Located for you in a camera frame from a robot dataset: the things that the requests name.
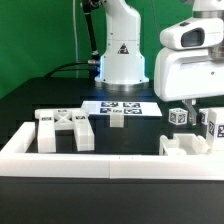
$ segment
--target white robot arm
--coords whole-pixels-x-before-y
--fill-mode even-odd
[[[141,17],[125,0],[89,1],[105,8],[107,47],[96,86],[128,91],[148,86],[145,58],[140,53]]]

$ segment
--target green wall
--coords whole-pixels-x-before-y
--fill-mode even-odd
[[[79,60],[91,57],[85,18],[76,1]],[[126,0],[142,17],[141,52],[146,75],[153,78],[161,45],[151,0]],[[0,0],[0,98],[32,77],[75,61],[72,0]],[[179,0],[154,0],[158,31],[191,16],[191,7]],[[104,9],[92,13],[99,52],[105,50]],[[75,77],[74,73],[55,76]]]

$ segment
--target white robot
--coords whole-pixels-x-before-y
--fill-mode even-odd
[[[107,48],[100,59],[97,87],[129,91],[148,86],[145,58],[140,53],[141,17],[125,0],[83,1],[85,14],[103,5],[107,20]]]
[[[163,101],[183,100],[195,124],[193,99],[224,94],[224,0],[181,1],[193,17],[161,32],[154,87]]]

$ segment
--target black table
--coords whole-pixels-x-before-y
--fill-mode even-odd
[[[160,135],[195,133],[203,125],[168,124],[168,109],[152,87],[113,92],[94,87],[88,79],[35,78],[0,100],[0,146],[34,110],[80,107],[84,100],[157,102],[162,117],[126,117],[123,129],[109,128],[106,116],[90,116],[94,154],[157,155]],[[223,106],[223,97],[200,100],[197,107]],[[73,133],[57,132],[57,153],[79,153]],[[28,152],[36,152],[36,142]],[[224,184],[221,181],[109,180],[0,177],[1,223],[223,223]]]

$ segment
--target warning label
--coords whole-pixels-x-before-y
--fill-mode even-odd
[[[128,49],[125,44],[122,44],[120,50],[117,53],[118,54],[129,54]]]

